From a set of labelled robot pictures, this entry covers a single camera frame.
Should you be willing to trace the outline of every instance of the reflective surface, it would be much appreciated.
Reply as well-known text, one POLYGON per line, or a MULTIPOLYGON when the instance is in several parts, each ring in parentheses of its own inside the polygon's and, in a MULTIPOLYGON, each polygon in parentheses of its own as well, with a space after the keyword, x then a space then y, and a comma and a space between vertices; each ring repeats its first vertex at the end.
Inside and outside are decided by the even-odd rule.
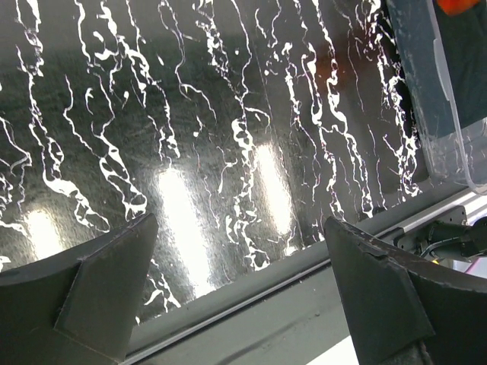
POLYGON ((154 212, 139 320, 430 189, 376 0, 10 0, 0 268, 154 212))

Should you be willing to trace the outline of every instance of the metal edge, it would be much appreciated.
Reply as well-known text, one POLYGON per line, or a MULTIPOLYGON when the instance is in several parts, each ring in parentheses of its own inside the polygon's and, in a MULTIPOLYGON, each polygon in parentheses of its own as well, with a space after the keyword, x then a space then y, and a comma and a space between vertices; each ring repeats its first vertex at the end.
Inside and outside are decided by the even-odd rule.
MULTIPOLYGON (((475 203, 478 198, 481 197, 464 186, 443 184, 356 225, 376 236, 397 227, 411 230, 435 214, 455 205, 475 203)), ((137 363, 328 264, 326 245, 315 243, 266 270, 249 274, 182 308, 143 323, 133 329, 128 356, 122 364, 137 363)))

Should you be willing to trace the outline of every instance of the clear plastic container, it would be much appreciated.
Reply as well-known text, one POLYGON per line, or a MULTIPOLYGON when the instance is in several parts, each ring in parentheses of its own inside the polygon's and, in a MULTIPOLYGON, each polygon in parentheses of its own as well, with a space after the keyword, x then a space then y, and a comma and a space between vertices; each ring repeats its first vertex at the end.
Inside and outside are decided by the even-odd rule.
POLYGON ((452 18, 435 0, 387 1, 429 173, 487 195, 487 2, 452 18))

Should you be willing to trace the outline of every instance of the gray frame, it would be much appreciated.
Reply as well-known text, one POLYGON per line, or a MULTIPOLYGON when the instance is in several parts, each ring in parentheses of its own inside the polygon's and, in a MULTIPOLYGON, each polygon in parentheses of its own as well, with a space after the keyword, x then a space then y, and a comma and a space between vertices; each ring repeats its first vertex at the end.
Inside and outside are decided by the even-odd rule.
POLYGON ((140 365, 307 365, 348 335, 326 267, 140 365))
MULTIPOLYGON (((438 203, 446 204, 448 199, 451 200, 454 196, 467 194, 468 189, 464 186, 443 184, 389 211, 362 221, 357 226, 370 234, 378 235, 438 203)), ((326 244, 315 243, 304 251, 272 264, 266 270, 247 275, 179 309, 143 323, 133 329, 124 365, 136 363, 213 322, 261 300, 264 296, 323 269, 328 263, 326 244)))

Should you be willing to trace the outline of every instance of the orange object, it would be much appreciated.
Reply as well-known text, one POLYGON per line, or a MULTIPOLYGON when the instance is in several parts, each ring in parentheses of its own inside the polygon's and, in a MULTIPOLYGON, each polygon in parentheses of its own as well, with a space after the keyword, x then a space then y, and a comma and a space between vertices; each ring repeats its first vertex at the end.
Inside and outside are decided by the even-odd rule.
POLYGON ((437 0, 437 2, 448 15, 458 15, 479 4, 480 0, 437 0))

